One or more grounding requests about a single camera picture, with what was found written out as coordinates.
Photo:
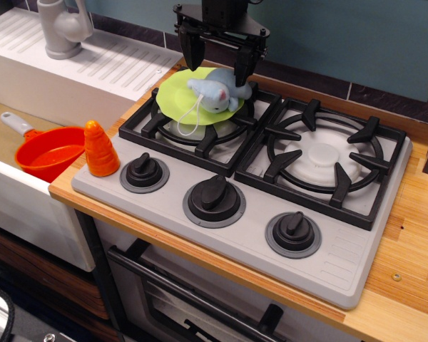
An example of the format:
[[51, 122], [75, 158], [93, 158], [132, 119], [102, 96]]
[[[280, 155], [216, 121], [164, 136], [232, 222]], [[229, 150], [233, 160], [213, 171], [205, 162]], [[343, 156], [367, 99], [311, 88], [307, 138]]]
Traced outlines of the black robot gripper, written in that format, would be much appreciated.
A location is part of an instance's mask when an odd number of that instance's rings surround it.
[[[201, 4], [176, 4], [176, 27], [185, 62], [195, 71], [205, 57], [205, 42], [202, 35], [231, 33], [240, 36], [268, 37], [270, 31], [255, 21], [248, 13], [250, 4], [260, 1], [201, 1]], [[258, 61], [264, 59], [268, 49], [241, 46], [234, 65], [235, 86], [245, 85], [254, 73]]]

